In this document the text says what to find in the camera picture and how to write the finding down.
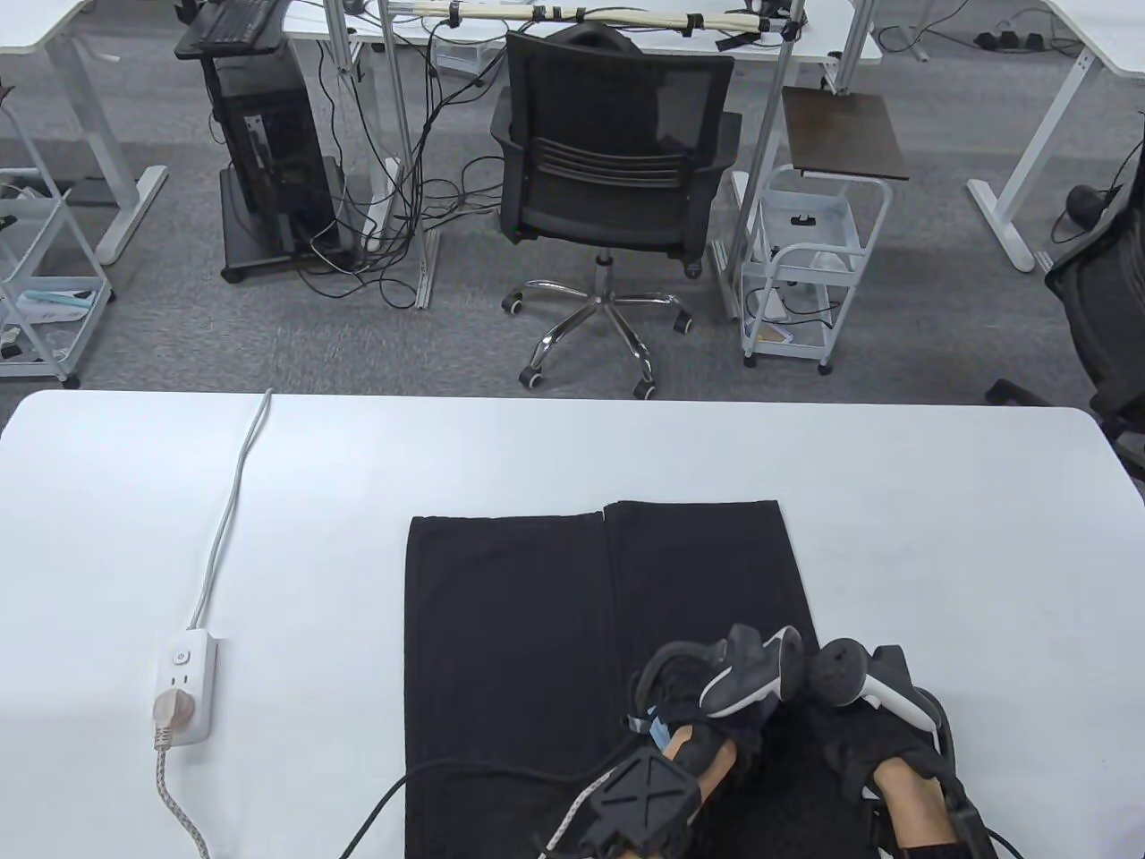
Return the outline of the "person's right hand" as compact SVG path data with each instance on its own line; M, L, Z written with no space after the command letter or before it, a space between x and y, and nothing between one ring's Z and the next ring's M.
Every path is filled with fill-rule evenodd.
M810 663L806 691L812 725L846 798L858 799L863 790L881 794L874 777L889 761L903 761L917 777L954 790L947 715L913 681L903 647L867 651L851 638L827 643Z

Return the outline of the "person's left hand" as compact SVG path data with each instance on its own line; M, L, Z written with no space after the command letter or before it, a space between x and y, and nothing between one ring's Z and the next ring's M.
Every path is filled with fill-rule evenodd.
M767 641L752 626L734 625L712 645L668 643L635 681L627 727L695 778L731 744L729 773L742 781L756 769L769 716L791 691L788 673L799 659L789 651L800 643L789 625Z

